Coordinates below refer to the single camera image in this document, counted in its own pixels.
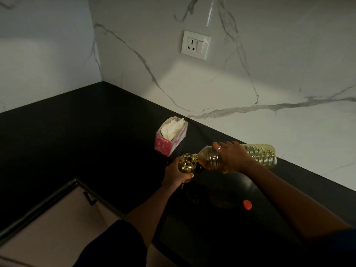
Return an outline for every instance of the electrical outlet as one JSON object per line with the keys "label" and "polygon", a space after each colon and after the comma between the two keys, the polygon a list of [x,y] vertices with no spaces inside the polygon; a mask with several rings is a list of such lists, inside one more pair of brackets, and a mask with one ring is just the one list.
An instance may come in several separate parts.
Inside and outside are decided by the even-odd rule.
{"label": "electrical outlet", "polygon": [[187,45],[189,50],[194,51],[197,49],[198,40],[188,37]]}
{"label": "electrical outlet", "polygon": [[210,37],[190,31],[184,31],[181,53],[205,60]]}

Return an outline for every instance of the marble wall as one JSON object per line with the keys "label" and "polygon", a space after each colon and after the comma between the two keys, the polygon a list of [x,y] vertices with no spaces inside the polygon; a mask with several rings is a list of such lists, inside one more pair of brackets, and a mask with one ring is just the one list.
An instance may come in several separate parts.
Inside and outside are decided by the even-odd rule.
{"label": "marble wall", "polygon": [[[105,81],[356,190],[356,1],[89,6]],[[211,36],[206,61],[184,30]]]}
{"label": "marble wall", "polygon": [[0,0],[0,112],[101,81],[88,0]]}

